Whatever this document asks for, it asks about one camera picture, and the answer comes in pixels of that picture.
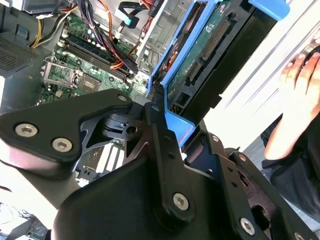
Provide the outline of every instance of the metal bracket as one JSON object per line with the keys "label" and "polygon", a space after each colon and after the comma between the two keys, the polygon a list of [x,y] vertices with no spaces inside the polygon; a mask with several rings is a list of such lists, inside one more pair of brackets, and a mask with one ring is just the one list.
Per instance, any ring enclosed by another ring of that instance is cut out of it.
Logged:
{"label": "metal bracket", "polygon": [[99,121],[127,113],[132,104],[120,90],[108,89],[5,113],[0,116],[0,159],[41,177],[65,178],[87,149],[109,140],[94,134]]}

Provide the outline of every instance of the black wire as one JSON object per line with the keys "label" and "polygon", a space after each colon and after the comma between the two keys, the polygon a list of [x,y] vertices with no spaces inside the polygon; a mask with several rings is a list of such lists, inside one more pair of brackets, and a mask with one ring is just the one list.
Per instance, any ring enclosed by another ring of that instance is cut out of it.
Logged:
{"label": "black wire", "polygon": [[[131,12],[129,13],[129,15],[130,15],[130,16],[135,16],[135,15],[137,15],[138,13],[140,13],[141,11],[142,11],[142,10],[140,10],[140,9],[135,9],[135,10],[131,11]],[[126,26],[125,21],[122,21],[122,22],[120,23],[120,26],[121,26],[121,27]]]}
{"label": "black wire", "polygon": [[92,4],[88,0],[76,0],[78,4],[78,9],[80,11],[83,22],[87,24],[92,30],[97,43],[109,49],[117,58],[119,58],[125,66],[127,66],[134,73],[138,73],[138,67],[132,57],[130,57],[126,52],[123,52],[114,43],[113,40],[109,39],[106,33],[99,28],[99,26],[94,21],[94,13]]}
{"label": "black wire", "polygon": [[59,7],[61,6],[63,0],[56,0],[55,1],[55,5],[54,5],[54,9],[52,10],[51,14],[55,15],[59,9]]}

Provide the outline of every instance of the blue latch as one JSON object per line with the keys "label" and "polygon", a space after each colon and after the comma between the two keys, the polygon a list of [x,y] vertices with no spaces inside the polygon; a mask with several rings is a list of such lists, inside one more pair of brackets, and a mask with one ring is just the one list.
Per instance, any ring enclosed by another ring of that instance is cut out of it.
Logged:
{"label": "blue latch", "polygon": [[290,12],[286,0],[249,0],[249,3],[277,21],[284,19]]}

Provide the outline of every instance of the blue plastic bracket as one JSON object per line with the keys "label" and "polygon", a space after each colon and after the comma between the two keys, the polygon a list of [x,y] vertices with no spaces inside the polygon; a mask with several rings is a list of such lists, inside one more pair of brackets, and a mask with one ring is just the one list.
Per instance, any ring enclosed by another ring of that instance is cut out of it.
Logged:
{"label": "blue plastic bracket", "polygon": [[249,3],[277,21],[284,19],[290,12],[286,0],[249,0]]}
{"label": "blue plastic bracket", "polygon": [[177,31],[175,32],[175,35],[172,38],[171,43],[169,44],[169,47],[166,49],[165,53],[162,55],[161,60],[155,67],[148,83],[148,91],[147,95],[151,92],[152,89],[152,82],[153,77],[156,74],[157,70],[161,66],[162,62],[165,60],[166,56],[169,53],[170,47],[175,44],[178,34],[181,31],[182,27],[184,26],[184,23],[187,20],[187,17],[189,16],[191,10],[193,9],[193,6],[196,2],[207,2],[206,7],[204,8],[200,18],[198,19],[197,23],[195,24],[190,36],[188,37],[187,41],[185,42],[183,48],[181,49],[180,53],[176,57],[173,65],[171,66],[170,70],[165,75],[164,79],[162,80],[161,84],[164,88],[164,110],[165,110],[165,119],[168,126],[168,129],[173,131],[175,133],[175,136],[177,138],[178,144],[180,147],[188,140],[188,138],[191,136],[191,134],[195,131],[196,126],[184,119],[183,117],[171,112],[168,109],[168,93],[167,93],[167,87],[171,80],[174,78],[176,72],[178,71],[179,67],[185,60],[186,56],[188,55],[190,49],[195,44],[196,40],[198,39],[200,33],[204,29],[206,23],[208,22],[210,16],[215,10],[215,6],[218,2],[221,2],[222,0],[194,0],[189,7],[187,13],[184,16],[184,19],[180,26],[178,27]]}

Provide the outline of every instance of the person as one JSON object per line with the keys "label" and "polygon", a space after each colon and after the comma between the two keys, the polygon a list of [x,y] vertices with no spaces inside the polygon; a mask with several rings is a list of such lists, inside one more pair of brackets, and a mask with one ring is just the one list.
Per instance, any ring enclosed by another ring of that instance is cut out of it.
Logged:
{"label": "person", "polygon": [[[316,38],[320,44],[320,30]],[[300,54],[281,74],[283,114],[261,135],[262,171],[285,199],[320,223],[320,53],[305,62]]]}

